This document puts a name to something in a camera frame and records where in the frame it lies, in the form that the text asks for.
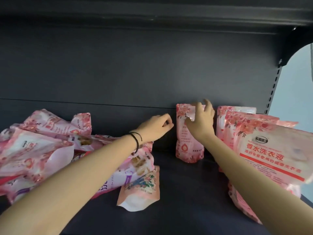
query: forearm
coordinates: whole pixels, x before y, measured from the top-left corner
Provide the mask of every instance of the forearm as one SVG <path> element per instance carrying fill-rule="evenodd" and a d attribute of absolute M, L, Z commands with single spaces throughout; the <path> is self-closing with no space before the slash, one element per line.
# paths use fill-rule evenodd
<path fill-rule="evenodd" d="M 313 209 L 253 168 L 216 136 L 203 145 L 272 234 L 312 234 Z"/>
<path fill-rule="evenodd" d="M 59 234 L 135 148 L 126 135 L 68 165 L 2 214 L 0 234 Z"/>

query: hand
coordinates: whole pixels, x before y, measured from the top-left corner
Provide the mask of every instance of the hand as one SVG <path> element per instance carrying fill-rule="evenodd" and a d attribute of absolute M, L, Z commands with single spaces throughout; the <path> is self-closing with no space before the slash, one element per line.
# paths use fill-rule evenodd
<path fill-rule="evenodd" d="M 149 120 L 143 122 L 136 130 L 132 130 L 131 132 L 139 133 L 142 137 L 142 143 L 145 143 L 161 138 L 173 127 L 174 124 L 170 115 L 164 114 L 162 116 L 152 116 Z"/>
<path fill-rule="evenodd" d="M 201 102 L 191 104 L 196 107 L 195 120 L 191 121 L 190 118 L 185 119 L 187 128 L 192 136 L 200 143 L 214 134 L 213 117 L 215 111 L 213 110 L 211 102 L 205 99 L 205 109 L 203 110 Z"/>

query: pile of bags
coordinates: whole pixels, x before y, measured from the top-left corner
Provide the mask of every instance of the pile of bags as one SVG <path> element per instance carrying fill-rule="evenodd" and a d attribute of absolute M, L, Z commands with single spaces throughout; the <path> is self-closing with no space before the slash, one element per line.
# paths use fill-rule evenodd
<path fill-rule="evenodd" d="M 176 157 L 188 163 L 203 158 L 203 146 L 190 134 L 184 120 L 194 119 L 195 107 L 177 105 Z M 313 178 L 313 134 L 293 129 L 298 122 L 256 114 L 254 107 L 219 106 L 217 137 L 282 188 L 301 197 L 300 185 Z M 229 183 L 229 196 L 244 214 L 261 221 Z"/>
<path fill-rule="evenodd" d="M 91 135 L 91 116 L 80 113 L 67 122 L 43 109 L 36 110 L 22 124 L 0 133 L 0 195 L 11 203 L 40 185 L 71 162 L 118 139 Z M 159 167 L 151 154 L 153 142 L 141 145 L 119 166 L 93 196 L 123 186 L 118 205 L 142 210 L 159 200 Z"/>

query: black line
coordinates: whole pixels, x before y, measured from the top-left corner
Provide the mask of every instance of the black line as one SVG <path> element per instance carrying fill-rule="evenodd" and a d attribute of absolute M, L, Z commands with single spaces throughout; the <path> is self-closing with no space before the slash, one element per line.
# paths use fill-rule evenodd
<path fill-rule="evenodd" d="M 22 99 L 10 99 L 10 98 L 0 98 L 0 100 L 29 101 L 29 102 L 53 102 L 53 101 L 22 100 Z M 127 106 L 127 105 L 110 105 L 110 104 L 81 103 L 81 102 L 53 102 L 53 103 L 70 103 L 70 104 L 100 105 L 100 106 Z M 127 106 L 127 107 L 156 108 L 156 109 L 171 109 L 171 110 L 172 110 L 172 109 L 176 109 L 176 108 L 153 107 L 153 106 Z"/>

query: red droplet logo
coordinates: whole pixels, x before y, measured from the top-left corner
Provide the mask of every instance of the red droplet logo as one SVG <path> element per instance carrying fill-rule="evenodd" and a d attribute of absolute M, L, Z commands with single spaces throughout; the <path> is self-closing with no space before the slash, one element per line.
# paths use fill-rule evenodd
<path fill-rule="evenodd" d="M 188 151 L 188 147 L 186 144 L 182 145 L 182 150 L 183 152 L 187 152 Z"/>

